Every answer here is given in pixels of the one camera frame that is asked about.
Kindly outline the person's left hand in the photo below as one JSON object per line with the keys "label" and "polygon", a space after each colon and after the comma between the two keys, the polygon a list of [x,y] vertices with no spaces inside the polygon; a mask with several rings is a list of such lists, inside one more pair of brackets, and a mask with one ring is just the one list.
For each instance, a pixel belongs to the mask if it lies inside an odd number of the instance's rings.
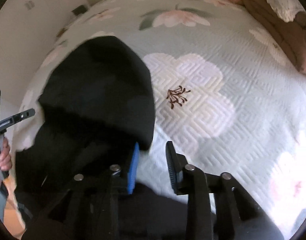
{"label": "person's left hand", "polygon": [[[3,139],[3,149],[0,153],[0,171],[8,172],[12,168],[13,163],[11,161],[10,146],[8,139],[5,137]],[[0,178],[0,187],[2,185],[3,179]]]}

